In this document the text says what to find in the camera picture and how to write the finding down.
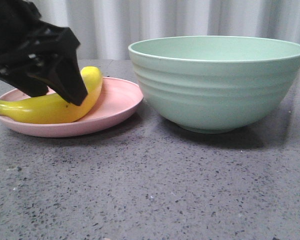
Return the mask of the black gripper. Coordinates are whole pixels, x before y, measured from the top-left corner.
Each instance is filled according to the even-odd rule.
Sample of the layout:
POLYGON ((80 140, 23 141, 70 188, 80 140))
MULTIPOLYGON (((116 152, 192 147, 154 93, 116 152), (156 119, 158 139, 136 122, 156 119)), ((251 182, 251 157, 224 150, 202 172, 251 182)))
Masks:
POLYGON ((0 80, 30 97, 51 88, 79 106, 88 94, 77 62, 80 42, 69 27, 40 18, 32 1, 0 0, 0 80))

